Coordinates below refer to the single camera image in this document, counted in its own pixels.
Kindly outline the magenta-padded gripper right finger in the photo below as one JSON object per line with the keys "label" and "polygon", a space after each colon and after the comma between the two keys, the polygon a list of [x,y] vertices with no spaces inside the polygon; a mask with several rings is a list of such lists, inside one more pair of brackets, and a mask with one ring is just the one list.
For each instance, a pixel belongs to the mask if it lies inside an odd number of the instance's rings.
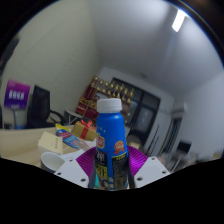
{"label": "magenta-padded gripper right finger", "polygon": [[147,157],[145,154],[129,146],[129,174],[130,188],[141,188],[147,184],[166,177],[170,172],[157,157]]}

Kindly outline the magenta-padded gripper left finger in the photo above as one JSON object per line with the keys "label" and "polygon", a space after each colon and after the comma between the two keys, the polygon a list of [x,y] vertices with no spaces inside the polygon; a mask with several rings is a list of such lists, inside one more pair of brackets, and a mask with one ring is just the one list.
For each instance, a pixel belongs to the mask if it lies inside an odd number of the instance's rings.
{"label": "magenta-padded gripper left finger", "polygon": [[91,148],[87,151],[80,149],[66,156],[55,175],[83,188],[93,189],[96,181],[94,154],[95,149]]}

